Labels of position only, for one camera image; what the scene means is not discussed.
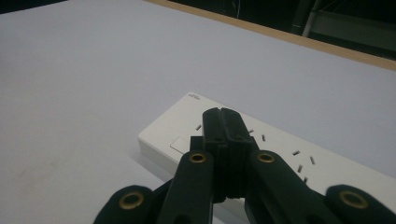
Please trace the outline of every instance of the power strip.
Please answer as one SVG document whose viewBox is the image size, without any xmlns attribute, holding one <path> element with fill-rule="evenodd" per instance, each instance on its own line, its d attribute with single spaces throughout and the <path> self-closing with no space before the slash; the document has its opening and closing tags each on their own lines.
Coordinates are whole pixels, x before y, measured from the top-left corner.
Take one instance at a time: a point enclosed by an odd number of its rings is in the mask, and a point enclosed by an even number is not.
<svg viewBox="0 0 396 224">
<path fill-rule="evenodd" d="M 139 134 L 142 154 L 174 174 L 182 154 L 190 150 L 190 137 L 202 135 L 202 114 L 213 107 L 226 106 L 189 92 Z M 396 179 L 240 114 L 259 148 L 281 156 L 309 188 L 325 194 L 329 186 L 350 185 L 396 213 Z M 243 200 L 227 200 L 222 205 L 247 220 Z"/>
</svg>

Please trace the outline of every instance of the white power strip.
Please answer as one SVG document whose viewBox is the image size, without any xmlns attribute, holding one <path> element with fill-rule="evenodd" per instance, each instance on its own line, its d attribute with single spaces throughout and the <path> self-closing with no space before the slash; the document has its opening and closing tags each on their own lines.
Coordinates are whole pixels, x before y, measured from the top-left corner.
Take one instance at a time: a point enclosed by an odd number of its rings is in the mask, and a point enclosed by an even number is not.
<svg viewBox="0 0 396 224">
<path fill-rule="evenodd" d="M 190 137 L 202 135 L 202 114 L 213 107 L 226 106 L 188 93 L 139 134 L 142 154 L 174 174 L 182 154 L 190 150 Z M 396 179 L 240 114 L 259 148 L 281 156 L 309 188 L 325 194 L 329 186 L 350 185 L 373 195 L 396 213 Z M 227 200 L 223 206 L 247 220 L 243 200 Z"/>
</svg>

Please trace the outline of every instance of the electrical outlet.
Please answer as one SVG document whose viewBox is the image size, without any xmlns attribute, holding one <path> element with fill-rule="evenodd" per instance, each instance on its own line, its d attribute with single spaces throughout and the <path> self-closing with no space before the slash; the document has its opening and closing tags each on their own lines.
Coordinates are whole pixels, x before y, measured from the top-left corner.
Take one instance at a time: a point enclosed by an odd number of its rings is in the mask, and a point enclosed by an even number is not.
<svg viewBox="0 0 396 224">
<path fill-rule="evenodd" d="M 182 154 L 190 150 L 190 137 L 202 135 L 202 114 L 213 107 L 227 106 L 189 92 L 139 134 L 142 154 L 174 174 Z M 259 148 L 281 156 L 309 188 L 325 194 L 330 186 L 350 185 L 373 195 L 396 213 L 396 179 L 240 114 Z M 222 205 L 247 220 L 243 204 L 243 200 L 226 200 Z"/>
</svg>

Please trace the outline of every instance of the white table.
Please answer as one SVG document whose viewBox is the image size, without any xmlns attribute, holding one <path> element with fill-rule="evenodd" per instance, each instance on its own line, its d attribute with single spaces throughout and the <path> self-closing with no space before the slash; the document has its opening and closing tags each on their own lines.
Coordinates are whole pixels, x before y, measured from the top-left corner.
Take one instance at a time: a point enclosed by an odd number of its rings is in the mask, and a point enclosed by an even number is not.
<svg viewBox="0 0 396 224">
<path fill-rule="evenodd" d="M 396 177 L 394 71 L 144 1 L 67 1 L 0 15 L 0 223 L 92 223 L 116 190 L 158 188 L 171 176 L 137 135 L 188 91 Z"/>
</svg>

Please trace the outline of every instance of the white tabletop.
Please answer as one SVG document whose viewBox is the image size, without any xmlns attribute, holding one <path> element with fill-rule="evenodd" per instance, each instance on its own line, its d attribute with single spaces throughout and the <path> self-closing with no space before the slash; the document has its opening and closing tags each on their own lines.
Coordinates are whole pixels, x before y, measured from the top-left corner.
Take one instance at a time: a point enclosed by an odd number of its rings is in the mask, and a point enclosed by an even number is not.
<svg viewBox="0 0 396 224">
<path fill-rule="evenodd" d="M 396 177 L 394 71 L 144 1 L 67 1 L 0 15 L 0 223 L 92 223 L 116 190 L 158 188 L 137 135 L 188 91 Z"/>
</svg>

